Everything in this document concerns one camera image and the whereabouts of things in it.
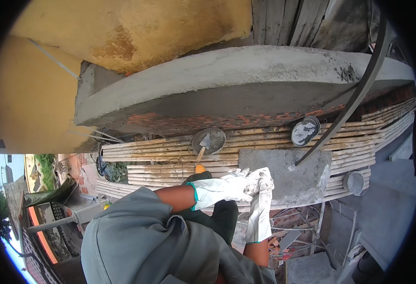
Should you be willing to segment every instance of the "cement-stained glove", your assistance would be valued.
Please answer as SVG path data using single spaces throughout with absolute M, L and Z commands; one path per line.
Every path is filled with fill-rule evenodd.
M 243 193 L 249 181 L 245 178 L 249 168 L 236 169 L 220 179 L 200 179 L 188 182 L 194 188 L 195 205 L 192 211 L 214 205 L 221 200 L 251 201 L 252 197 Z
M 271 224 L 269 222 L 269 211 L 271 208 L 272 190 L 274 182 L 268 168 L 258 169 L 249 175 L 250 187 L 256 178 L 258 194 L 250 203 L 250 217 L 245 231 L 245 242 L 259 243 L 271 236 Z

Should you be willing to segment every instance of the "wooden trowel handle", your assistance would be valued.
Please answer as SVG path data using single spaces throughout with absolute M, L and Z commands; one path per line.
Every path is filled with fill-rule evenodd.
M 198 153 L 198 156 L 197 156 L 197 162 L 200 162 L 200 160 L 201 160 L 201 158 L 203 157 L 203 154 L 205 153 L 205 146 L 203 146 L 201 149 L 200 149 L 200 153 Z

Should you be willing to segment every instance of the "green glove cuff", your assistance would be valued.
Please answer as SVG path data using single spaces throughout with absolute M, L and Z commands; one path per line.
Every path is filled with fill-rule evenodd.
M 191 186 L 194 188 L 194 199 L 195 199 L 195 204 L 194 204 L 194 206 L 192 206 L 192 207 L 190 208 L 190 210 L 191 210 L 191 211 L 195 211 L 195 205 L 197 205 L 197 201 L 198 201 L 198 194 L 197 194 L 197 191 L 195 190 L 195 186 L 194 186 L 194 184 L 193 184 L 192 182 L 188 182 L 188 183 L 186 183 L 186 185 L 191 185 Z

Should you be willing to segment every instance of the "trowel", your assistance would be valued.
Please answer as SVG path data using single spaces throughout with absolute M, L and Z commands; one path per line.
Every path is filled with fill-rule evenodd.
M 198 153 L 196 162 L 200 162 L 201 158 L 203 157 L 203 154 L 205 153 L 205 150 L 209 149 L 209 147 L 211 147 L 211 139 L 210 139 L 210 133 L 209 132 L 200 141 L 199 145 L 201 146 L 201 149 L 200 149 L 200 152 Z

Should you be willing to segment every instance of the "yellow painted wall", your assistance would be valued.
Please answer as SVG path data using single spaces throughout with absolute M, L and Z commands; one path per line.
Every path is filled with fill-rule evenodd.
M 11 33 L 135 73 L 251 25 L 250 0 L 33 0 Z
M 43 48 L 75 74 L 80 73 L 80 58 L 58 48 Z M 76 94 L 75 77 L 28 39 L 9 36 L 0 51 L 0 139 L 6 145 L 0 153 L 89 151 L 90 138 L 66 131 L 90 132 L 71 121 Z

